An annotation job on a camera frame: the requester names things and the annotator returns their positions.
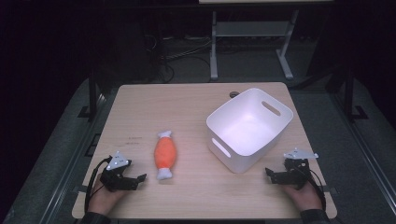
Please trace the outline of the orange and white plush toy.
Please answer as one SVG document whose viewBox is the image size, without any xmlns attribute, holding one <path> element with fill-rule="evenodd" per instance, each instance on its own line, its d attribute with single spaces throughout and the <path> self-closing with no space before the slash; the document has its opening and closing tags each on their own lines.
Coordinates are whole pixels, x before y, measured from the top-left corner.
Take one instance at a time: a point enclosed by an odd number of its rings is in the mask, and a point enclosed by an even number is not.
<svg viewBox="0 0 396 224">
<path fill-rule="evenodd" d="M 177 149 L 171 131 L 158 133 L 159 140 L 154 150 L 155 165 L 158 169 L 157 179 L 164 180 L 173 176 L 171 168 L 176 162 Z"/>
</svg>

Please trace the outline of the black metal post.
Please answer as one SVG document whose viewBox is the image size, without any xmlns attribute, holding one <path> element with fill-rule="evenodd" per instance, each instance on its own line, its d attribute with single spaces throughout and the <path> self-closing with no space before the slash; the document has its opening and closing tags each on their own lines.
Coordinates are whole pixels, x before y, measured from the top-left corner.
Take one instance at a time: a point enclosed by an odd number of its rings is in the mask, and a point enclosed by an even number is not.
<svg viewBox="0 0 396 224">
<path fill-rule="evenodd" d="M 344 94 L 344 113 L 349 122 L 354 122 L 356 119 L 368 119 L 367 114 L 361 106 L 353 105 L 354 94 L 354 74 L 352 68 L 349 67 L 346 73 L 345 94 Z"/>
<path fill-rule="evenodd" d="M 88 122 L 91 122 L 94 120 L 97 114 L 97 110 L 98 110 L 97 102 L 99 100 L 99 93 L 96 82 L 96 72 L 94 70 L 92 70 L 89 74 L 88 86 L 89 86 L 89 104 L 84 105 L 80 109 L 78 113 L 78 117 L 85 118 L 88 120 Z"/>
</svg>

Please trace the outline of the person's right hand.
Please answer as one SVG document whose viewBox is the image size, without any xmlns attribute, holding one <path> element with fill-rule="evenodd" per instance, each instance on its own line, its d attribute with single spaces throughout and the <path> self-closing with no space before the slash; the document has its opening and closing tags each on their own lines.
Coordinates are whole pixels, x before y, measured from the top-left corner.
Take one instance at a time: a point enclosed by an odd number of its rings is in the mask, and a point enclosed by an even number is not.
<svg viewBox="0 0 396 224">
<path fill-rule="evenodd" d="M 281 188 L 291 198 L 300 212 L 312 209 L 322 209 L 321 199 L 317 195 L 315 188 L 306 182 L 301 189 L 294 186 L 282 185 Z"/>
</svg>

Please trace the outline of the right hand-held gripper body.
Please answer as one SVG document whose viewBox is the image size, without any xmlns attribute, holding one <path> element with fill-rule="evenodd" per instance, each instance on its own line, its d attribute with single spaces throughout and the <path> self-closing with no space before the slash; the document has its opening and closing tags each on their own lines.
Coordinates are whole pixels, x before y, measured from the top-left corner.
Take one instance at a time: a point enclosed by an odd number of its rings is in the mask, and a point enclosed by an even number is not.
<svg viewBox="0 0 396 224">
<path fill-rule="evenodd" d="M 270 180 L 278 185 L 295 185 L 302 188 L 312 179 L 309 159 L 317 159 L 318 154 L 295 148 L 284 154 L 284 172 L 270 171 Z"/>
</svg>

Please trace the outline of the person's left hand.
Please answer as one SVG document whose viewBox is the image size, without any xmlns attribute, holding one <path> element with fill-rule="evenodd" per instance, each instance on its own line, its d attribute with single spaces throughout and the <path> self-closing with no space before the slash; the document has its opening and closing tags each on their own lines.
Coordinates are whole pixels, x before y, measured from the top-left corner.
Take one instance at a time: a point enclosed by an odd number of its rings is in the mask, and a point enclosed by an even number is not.
<svg viewBox="0 0 396 224">
<path fill-rule="evenodd" d="M 129 191 L 109 191 L 100 181 L 100 177 L 100 175 L 96 177 L 87 211 L 107 216 L 114 206 L 123 199 Z"/>
</svg>

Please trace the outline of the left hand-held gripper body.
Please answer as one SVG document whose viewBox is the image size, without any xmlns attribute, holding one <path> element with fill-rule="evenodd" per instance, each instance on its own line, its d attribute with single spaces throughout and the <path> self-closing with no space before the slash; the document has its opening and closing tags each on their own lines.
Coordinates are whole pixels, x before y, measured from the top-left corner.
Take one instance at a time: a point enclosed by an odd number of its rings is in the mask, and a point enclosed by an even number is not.
<svg viewBox="0 0 396 224">
<path fill-rule="evenodd" d="M 109 164 L 102 172 L 100 181 L 109 191 L 136 190 L 139 184 L 137 178 L 124 177 L 123 172 L 131 165 L 119 151 L 111 157 Z"/>
</svg>

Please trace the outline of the white plastic storage basket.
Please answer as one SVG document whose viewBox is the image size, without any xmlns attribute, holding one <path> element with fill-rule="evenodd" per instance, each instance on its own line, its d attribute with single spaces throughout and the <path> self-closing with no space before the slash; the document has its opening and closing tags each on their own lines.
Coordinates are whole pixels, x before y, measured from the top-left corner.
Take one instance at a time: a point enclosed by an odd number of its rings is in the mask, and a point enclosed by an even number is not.
<svg viewBox="0 0 396 224">
<path fill-rule="evenodd" d="M 257 88 L 239 93 L 206 119 L 208 147 L 233 173 L 247 171 L 277 142 L 293 112 Z"/>
</svg>

